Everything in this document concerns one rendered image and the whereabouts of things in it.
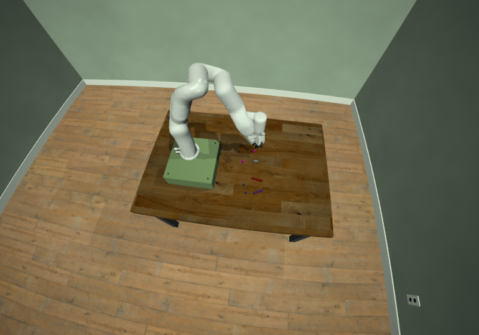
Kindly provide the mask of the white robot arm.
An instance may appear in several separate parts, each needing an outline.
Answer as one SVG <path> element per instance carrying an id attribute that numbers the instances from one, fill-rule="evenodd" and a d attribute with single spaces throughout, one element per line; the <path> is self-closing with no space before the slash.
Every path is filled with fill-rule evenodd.
<path id="1" fill-rule="evenodd" d="M 266 114 L 261 111 L 246 111 L 233 85 L 231 74 L 222 68 L 197 62 L 188 68 L 188 84 L 177 87 L 170 99 L 173 98 L 173 105 L 171 102 L 169 131 L 179 146 L 174 147 L 174 150 L 185 160 L 195 159 L 200 152 L 188 129 L 188 117 L 192 100 L 206 95 L 208 82 L 213 82 L 217 97 L 228 110 L 238 131 L 250 144 L 255 142 L 255 137 L 264 136 Z"/>

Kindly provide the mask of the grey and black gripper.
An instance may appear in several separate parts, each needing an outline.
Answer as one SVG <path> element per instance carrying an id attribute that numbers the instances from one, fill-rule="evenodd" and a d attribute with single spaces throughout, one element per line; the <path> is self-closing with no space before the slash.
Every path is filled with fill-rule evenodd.
<path id="1" fill-rule="evenodd" d="M 255 140 L 255 143 L 253 143 L 252 145 L 255 145 L 255 149 L 256 148 L 259 148 L 259 146 L 262 148 L 263 147 L 263 143 L 265 141 L 265 133 L 264 133 L 264 136 L 263 135 L 259 135 L 257 137 L 254 138 Z"/>

